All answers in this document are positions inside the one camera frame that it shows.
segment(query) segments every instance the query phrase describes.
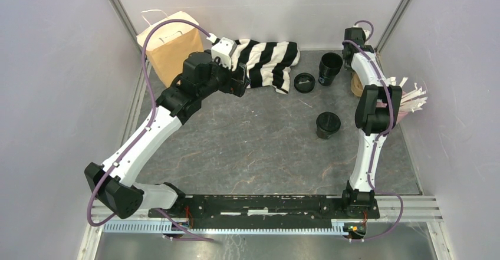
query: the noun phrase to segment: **gray floor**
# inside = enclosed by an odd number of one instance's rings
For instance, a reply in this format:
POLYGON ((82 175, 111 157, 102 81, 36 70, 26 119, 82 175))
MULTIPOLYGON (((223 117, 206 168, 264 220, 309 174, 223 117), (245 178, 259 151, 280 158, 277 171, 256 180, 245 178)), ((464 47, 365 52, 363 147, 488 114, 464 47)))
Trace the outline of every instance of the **gray floor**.
MULTIPOLYGON (((325 51, 303 51, 291 78, 308 72, 317 78, 325 51)), ((152 72, 158 96, 165 87, 152 72)), ((153 155, 137 181, 171 182, 186 193, 340 194, 356 161, 354 111, 358 99, 350 91, 351 74, 342 70, 333 84, 316 84, 308 94, 291 86, 288 95, 272 87, 247 90, 242 98, 215 93, 202 109, 153 155), (315 119, 336 113, 341 129, 329 140, 318 139, 315 119)), ((140 122, 150 111, 148 94, 140 122)), ((387 138, 376 174, 383 191, 419 194, 399 127, 387 138)))
MULTIPOLYGON (((370 223, 367 236, 389 224, 370 223)), ((156 234, 105 233, 96 259, 290 259, 433 260, 437 259, 425 223, 401 223, 390 234, 349 244, 340 236, 211 235, 214 243, 171 242, 156 234)))

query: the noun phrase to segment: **black lid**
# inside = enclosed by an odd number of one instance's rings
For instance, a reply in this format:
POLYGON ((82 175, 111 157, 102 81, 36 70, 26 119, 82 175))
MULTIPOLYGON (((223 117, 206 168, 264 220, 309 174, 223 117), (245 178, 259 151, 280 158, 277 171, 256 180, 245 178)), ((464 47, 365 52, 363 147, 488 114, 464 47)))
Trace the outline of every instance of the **black lid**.
POLYGON ((318 116, 316 126, 326 133, 333 134, 340 129, 340 118, 336 114, 326 111, 318 116))
POLYGON ((300 93, 309 93, 314 89, 316 84, 314 76, 309 73, 301 73, 294 79, 294 87, 300 93))

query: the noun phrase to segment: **bag handle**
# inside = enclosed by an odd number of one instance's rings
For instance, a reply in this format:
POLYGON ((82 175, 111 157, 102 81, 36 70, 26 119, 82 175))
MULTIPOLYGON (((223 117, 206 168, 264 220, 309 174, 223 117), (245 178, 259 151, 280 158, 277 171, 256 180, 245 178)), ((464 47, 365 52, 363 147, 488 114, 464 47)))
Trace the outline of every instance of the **bag handle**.
POLYGON ((162 12, 163 14, 165 14, 165 16, 168 18, 169 15, 165 13, 165 11, 162 11, 161 9, 148 9, 147 11, 141 11, 141 17, 144 21, 147 22, 147 24, 149 24, 149 26, 151 26, 151 23, 146 19, 146 17, 143 15, 143 13, 145 12, 152 12, 152 11, 160 11, 162 12))
POLYGON ((175 35, 175 34, 177 34, 177 33, 180 33, 180 35, 181 35, 181 36, 183 35, 183 34, 182 34, 182 31, 181 31, 181 30, 178 30, 177 32, 175 32, 174 34, 172 34, 172 35, 170 35, 170 36, 167 36, 167 37, 159 37, 158 39, 160 39, 160 41, 161 41, 162 43, 164 43, 164 44, 165 44, 165 41, 164 41, 163 39, 165 39, 165 38, 170 38, 170 37, 174 36, 174 35, 175 35))

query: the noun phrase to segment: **wire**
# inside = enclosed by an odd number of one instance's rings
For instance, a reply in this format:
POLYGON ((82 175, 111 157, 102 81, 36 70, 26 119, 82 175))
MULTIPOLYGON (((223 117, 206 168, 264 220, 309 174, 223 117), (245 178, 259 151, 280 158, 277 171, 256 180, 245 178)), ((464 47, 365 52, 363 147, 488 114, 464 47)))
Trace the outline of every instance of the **wire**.
MULTIPOLYGON (((355 24, 358 24, 360 22, 365 22, 365 23, 370 24, 370 26, 372 26, 372 31, 373 31, 373 24, 371 24, 371 22, 360 20, 360 21, 357 21, 355 24)), ((366 60, 371 64, 371 67, 373 67, 373 70, 377 74, 377 78, 379 79, 380 84, 382 85, 382 87, 384 89, 384 92, 386 93, 387 105, 389 107, 389 126, 387 127, 387 129, 385 131, 379 133, 379 135, 377 135, 375 137, 375 140, 373 141, 373 150, 371 151, 370 166, 368 168, 367 177, 368 177, 368 184, 370 185, 371 189, 373 189, 373 191, 375 193, 382 194, 382 195, 392 195, 392 196, 395 196, 395 197, 397 197, 399 199, 399 203, 401 205, 400 210, 399 210, 399 215, 397 216, 396 221, 394 222, 394 224, 392 224, 392 226, 388 230, 386 230, 385 232, 383 232, 383 233, 381 233, 379 235, 371 236, 371 237, 365 238, 365 239, 354 239, 354 240, 350 239, 350 241, 364 242, 364 241, 369 241, 369 240, 377 239, 377 238, 380 238, 380 237, 382 237, 384 235, 387 235, 388 233, 390 233, 391 231, 393 231, 394 228, 396 228, 396 226, 399 224, 399 221, 401 220, 401 218, 403 216, 403 210, 404 210, 403 198, 401 198, 401 196, 399 194, 395 193, 395 192, 393 193, 393 192, 378 191, 375 188, 375 186, 371 183, 371 176, 370 176, 371 175, 371 170, 373 168, 373 163, 375 161, 375 154, 376 154, 376 151, 377 151, 377 142, 378 142, 378 140, 379 140, 379 138, 381 136, 386 136, 392 130, 392 127, 393 127, 393 124, 394 124, 394 110, 393 110, 393 107, 392 107, 392 100, 390 98, 389 89, 387 88, 387 84, 385 83, 385 81, 382 79, 382 73, 380 72, 380 70, 377 67, 377 64, 374 62, 374 60, 372 60, 355 42, 352 42, 350 40, 345 40, 342 43, 343 44, 348 43, 348 44, 353 45, 358 50, 358 52, 366 58, 366 60)))
POLYGON ((366 236, 366 234, 368 233, 368 224, 364 224, 364 226, 363 226, 363 227, 364 227, 363 233, 359 233, 359 232, 358 232, 359 230, 357 230, 357 231, 353 231, 353 233, 355 233, 356 235, 358 235, 358 236, 360 236, 360 237, 364 238, 364 236, 366 236))
POLYGON ((364 219, 363 222, 361 223, 361 226, 366 225, 366 222, 368 222, 368 214, 366 213, 366 211, 363 211, 363 214, 364 214, 364 219))
POLYGON ((204 238, 202 236, 195 235, 194 233, 188 231, 186 228, 184 228, 180 224, 174 222, 174 220, 163 209, 155 208, 155 210, 157 210, 160 214, 162 214, 162 216, 166 217, 172 223, 172 225, 174 225, 176 228, 180 229, 181 231, 183 231, 187 235, 190 235, 193 237, 193 238, 173 238, 173 240, 175 240, 175 241, 210 241, 210 242, 214 241, 213 238, 204 238))
POLYGON ((358 25, 359 23, 366 23, 366 24, 368 24, 370 26, 370 28, 371 28, 370 35, 368 35, 368 38, 366 38, 366 40, 365 40, 365 41, 368 41, 371 38, 371 36, 373 35, 373 32, 375 31, 375 28, 373 27, 373 24, 370 21, 368 21, 368 20, 358 20, 354 24, 358 25))
POLYGON ((113 163, 112 166, 110 166, 110 168, 104 173, 103 177, 101 177, 101 179, 97 182, 94 190, 92 190, 92 195, 90 196, 90 200, 88 201, 88 204, 87 204, 87 221, 88 221, 88 224, 91 225, 91 226, 101 226, 103 224, 105 224, 107 221, 109 221, 112 217, 116 216, 115 213, 111 214, 110 216, 108 216, 107 218, 105 218, 102 222, 99 222, 99 223, 94 223, 94 221, 92 220, 92 207, 93 207, 93 204, 94 204, 94 200, 96 199, 96 196, 97 196, 97 193, 99 192, 99 189, 101 188, 101 186, 103 185, 104 181, 106 180, 106 178, 111 174, 111 172, 116 168, 116 165, 120 164, 120 161, 123 159, 123 157, 130 151, 130 149, 132 149, 132 147, 134 147, 134 145, 137 144, 137 142, 144 136, 144 134, 146 134, 147 132, 147 129, 149 127, 151 127, 151 125, 153 124, 154 122, 154 118, 156 117, 156 103, 154 101, 154 93, 153 93, 153 88, 151 87, 151 81, 149 80, 149 77, 147 76, 147 68, 146 68, 146 47, 147 47, 147 43, 149 42, 149 40, 151 39, 151 37, 153 36, 153 34, 162 26, 164 25, 167 25, 169 23, 174 23, 174 22, 180 22, 180 23, 185 23, 185 24, 189 24, 191 25, 192 27, 195 27, 196 29, 198 29, 199 31, 201 31, 203 34, 205 34, 207 37, 210 37, 210 33, 207 32, 207 30, 203 29, 202 27, 200 27, 198 24, 194 24, 190 21, 187 21, 187 20, 184 20, 184 19, 168 19, 168 20, 165 20, 163 22, 161 22, 160 24, 156 25, 150 32, 149 34, 147 35, 146 39, 144 40, 144 44, 143 44, 143 47, 142 47, 142 53, 141 53, 141 64, 142 64, 142 72, 144 74, 144 79, 146 81, 146 85, 147 85, 147 90, 149 92, 149 97, 151 98, 151 116, 149 118, 149 121, 147 122, 146 124, 146 127, 139 133, 139 135, 137 135, 137 137, 132 140, 132 142, 130 142, 130 144, 118 155, 118 157, 116 158, 115 162, 113 163))
POLYGON ((195 219, 193 218, 193 215, 191 215, 191 212, 189 212, 189 227, 193 228, 195 226, 195 219))

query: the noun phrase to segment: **small black object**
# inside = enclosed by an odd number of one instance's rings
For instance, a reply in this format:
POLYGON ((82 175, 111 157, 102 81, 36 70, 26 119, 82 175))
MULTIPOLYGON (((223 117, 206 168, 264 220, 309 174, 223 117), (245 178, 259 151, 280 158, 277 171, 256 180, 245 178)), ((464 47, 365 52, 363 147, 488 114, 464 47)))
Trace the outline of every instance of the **small black object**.
POLYGON ((314 89, 316 79, 310 73, 301 73, 294 79, 294 87, 300 93, 309 93, 314 89))
POLYGON ((323 86, 330 86, 340 68, 342 68, 342 63, 342 56, 334 52, 324 54, 320 61, 319 83, 323 86))
POLYGON ((316 119, 316 135, 321 139, 328 139, 340 129, 340 118, 336 114, 326 111, 316 119))

